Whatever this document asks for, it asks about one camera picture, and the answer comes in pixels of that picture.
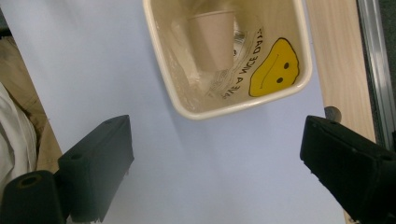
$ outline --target yellow smiley face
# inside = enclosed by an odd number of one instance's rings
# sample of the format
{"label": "yellow smiley face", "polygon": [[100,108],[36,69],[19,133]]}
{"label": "yellow smiley face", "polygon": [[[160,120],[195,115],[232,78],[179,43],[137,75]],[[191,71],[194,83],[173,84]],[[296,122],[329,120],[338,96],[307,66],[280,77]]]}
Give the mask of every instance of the yellow smiley face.
{"label": "yellow smiley face", "polygon": [[279,38],[250,80],[249,95],[263,96],[291,86],[300,73],[297,55],[291,44]]}

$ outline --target white surface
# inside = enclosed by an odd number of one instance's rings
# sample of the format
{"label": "white surface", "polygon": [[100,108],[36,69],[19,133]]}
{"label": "white surface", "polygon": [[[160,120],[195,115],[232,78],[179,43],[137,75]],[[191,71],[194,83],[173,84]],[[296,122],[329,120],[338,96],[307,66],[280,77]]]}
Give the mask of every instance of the white surface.
{"label": "white surface", "polygon": [[344,223],[299,159],[318,75],[301,92],[191,121],[172,107],[140,0],[2,0],[63,151],[129,114],[135,161],[105,223]]}

